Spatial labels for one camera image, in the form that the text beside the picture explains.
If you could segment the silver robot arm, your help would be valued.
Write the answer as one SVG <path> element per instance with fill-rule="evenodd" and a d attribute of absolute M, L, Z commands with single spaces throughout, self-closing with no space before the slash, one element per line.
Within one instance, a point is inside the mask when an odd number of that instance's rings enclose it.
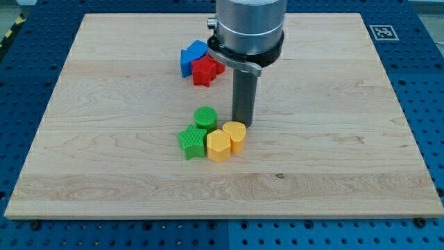
<path fill-rule="evenodd" d="M 207 26 L 227 50 L 257 55 L 280 43 L 286 9 L 287 0 L 216 0 Z"/>

